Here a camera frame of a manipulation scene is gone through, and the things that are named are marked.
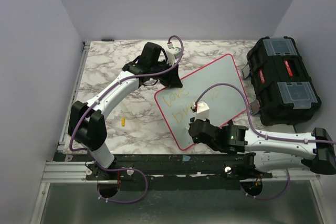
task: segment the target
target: white board with red border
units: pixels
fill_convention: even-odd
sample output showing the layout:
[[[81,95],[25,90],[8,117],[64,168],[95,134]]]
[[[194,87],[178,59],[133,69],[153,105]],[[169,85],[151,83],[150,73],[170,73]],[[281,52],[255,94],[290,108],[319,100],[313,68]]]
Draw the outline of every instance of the white board with red border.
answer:
[[[245,90],[241,83],[233,56],[226,54],[181,79],[183,88],[159,90],[154,99],[180,150],[193,145],[186,126],[195,114],[191,105],[200,94],[213,84],[226,82]],[[202,98],[210,107],[210,123],[222,126],[245,111],[240,94],[233,88],[217,86]]]

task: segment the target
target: gray wall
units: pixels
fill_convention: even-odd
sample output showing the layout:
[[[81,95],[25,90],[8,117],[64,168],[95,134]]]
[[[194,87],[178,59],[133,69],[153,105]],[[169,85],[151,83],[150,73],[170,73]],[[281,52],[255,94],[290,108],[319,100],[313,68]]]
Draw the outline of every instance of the gray wall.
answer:
[[[62,0],[83,40],[258,39],[292,0]]]
[[[81,40],[60,0],[0,0],[0,223],[29,223]]]
[[[298,125],[300,132],[327,129],[336,140],[336,0],[293,0],[275,36],[291,36],[303,57],[322,107],[313,120]],[[323,176],[322,186],[331,209],[336,208],[336,177]]]

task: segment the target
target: red border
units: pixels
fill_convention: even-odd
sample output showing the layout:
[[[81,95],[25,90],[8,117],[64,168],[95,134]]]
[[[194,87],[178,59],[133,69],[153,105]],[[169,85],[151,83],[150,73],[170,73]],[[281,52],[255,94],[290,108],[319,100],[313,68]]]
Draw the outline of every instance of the red border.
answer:
[[[201,68],[196,69],[195,71],[193,71],[193,72],[187,74],[186,76],[182,77],[181,80],[183,80],[184,78],[187,78],[188,76],[192,75],[193,73],[196,73],[196,72],[200,71],[202,68],[205,68],[205,67],[209,66],[210,64],[215,63],[216,61],[218,61],[218,60],[224,58],[225,56],[229,56],[229,55],[231,56],[232,61],[233,61],[233,64],[235,65],[235,68],[236,68],[236,71],[237,71],[237,74],[238,74],[238,77],[239,77],[239,80],[240,80],[240,84],[241,84],[241,86],[243,87],[243,91],[244,91],[245,97],[246,97],[247,102],[248,102],[248,104],[249,104],[249,101],[248,101],[248,98],[247,98],[247,95],[246,95],[246,92],[245,92],[243,83],[242,83],[242,81],[241,81],[241,78],[240,78],[240,75],[239,75],[239,72],[238,72],[238,69],[237,69],[237,66],[236,66],[235,59],[233,58],[232,54],[224,54],[223,56],[219,57],[218,59],[216,59],[216,60],[214,60],[214,61],[212,61],[212,62],[210,62],[210,63],[208,63],[208,64],[202,66]],[[175,138],[175,135],[174,135],[172,129],[170,128],[170,126],[169,126],[169,124],[168,124],[168,121],[167,121],[166,117],[164,116],[163,111],[161,110],[161,107],[160,107],[160,105],[159,105],[159,103],[158,103],[158,100],[156,99],[156,95],[157,95],[159,92],[161,92],[162,90],[165,90],[166,88],[167,88],[167,87],[165,87],[165,88],[160,89],[159,91],[157,91],[157,92],[155,93],[155,95],[154,95],[154,100],[155,100],[157,106],[159,107],[159,110],[160,110],[160,112],[161,112],[161,114],[162,114],[162,116],[163,116],[163,118],[164,118],[164,120],[165,120],[165,122],[166,122],[166,124],[167,124],[167,126],[168,126],[168,128],[169,128],[169,130],[170,130],[170,132],[172,133],[173,138],[174,138],[175,143],[177,144],[178,148],[179,148],[180,150],[182,150],[182,151],[186,151],[187,149],[189,149],[190,147],[194,146],[195,144],[192,144],[192,145],[188,146],[188,147],[185,148],[185,149],[181,149],[181,148],[180,148],[180,146],[179,146],[179,144],[178,144],[178,142],[177,142],[177,140],[176,140],[176,138]],[[239,116],[240,114],[243,114],[245,111],[246,111],[246,110],[243,110],[242,112],[240,112],[239,114],[237,114],[236,116],[234,116],[232,119],[236,118],[236,117]]]

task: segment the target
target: marble surface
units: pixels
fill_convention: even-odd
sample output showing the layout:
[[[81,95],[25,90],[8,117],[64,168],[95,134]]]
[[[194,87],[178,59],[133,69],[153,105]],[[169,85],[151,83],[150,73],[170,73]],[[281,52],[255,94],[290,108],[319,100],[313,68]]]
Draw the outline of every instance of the marble surface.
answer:
[[[146,42],[148,41],[92,42],[77,100],[85,102],[101,92],[117,77],[125,63],[141,54]],[[151,42],[161,46],[166,44],[166,41]],[[180,78],[227,53],[234,56],[237,68],[241,69],[246,64],[246,55],[254,44],[255,41],[184,41],[185,52],[179,64]],[[179,46],[179,42],[174,41],[174,46]],[[243,86],[249,101],[255,100],[250,81],[243,81]],[[204,144],[197,144],[186,151],[181,151],[177,147],[154,101],[154,94],[162,88],[161,84],[140,87],[112,111],[106,119],[108,131],[106,144],[109,150],[118,154],[217,153]],[[125,127],[121,125],[122,118],[125,118]],[[233,121],[235,124],[248,126],[246,113],[234,118]],[[294,132],[293,127],[287,125],[265,127],[258,117],[253,117],[253,124],[261,130]],[[71,154],[70,137],[67,135],[65,140],[64,153]]]

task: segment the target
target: black toolbox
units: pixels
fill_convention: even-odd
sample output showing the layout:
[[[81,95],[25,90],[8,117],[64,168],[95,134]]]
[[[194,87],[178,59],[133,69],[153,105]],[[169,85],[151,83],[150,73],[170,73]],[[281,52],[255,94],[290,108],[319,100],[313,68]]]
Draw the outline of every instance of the black toolbox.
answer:
[[[251,76],[257,99],[251,113],[263,125],[306,122],[321,106],[302,57],[292,38],[265,37],[247,54],[243,78]]]

